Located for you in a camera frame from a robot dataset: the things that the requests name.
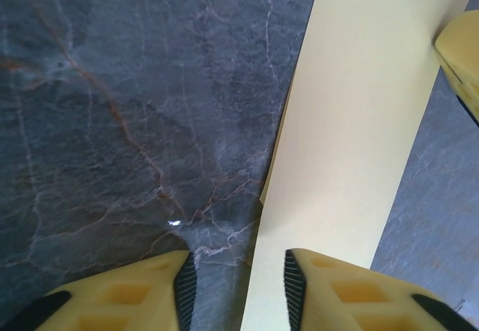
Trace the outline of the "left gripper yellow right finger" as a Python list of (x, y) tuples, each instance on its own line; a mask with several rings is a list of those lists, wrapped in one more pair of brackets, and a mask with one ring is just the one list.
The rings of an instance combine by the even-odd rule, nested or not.
[(286, 250), (284, 291), (291, 330), (475, 329), (418, 285), (308, 249)]

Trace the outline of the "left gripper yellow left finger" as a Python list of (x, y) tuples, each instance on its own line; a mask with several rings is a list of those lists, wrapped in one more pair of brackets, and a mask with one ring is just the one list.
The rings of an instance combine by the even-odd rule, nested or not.
[(29, 303), (6, 330), (189, 330), (193, 254), (176, 250), (64, 284)]

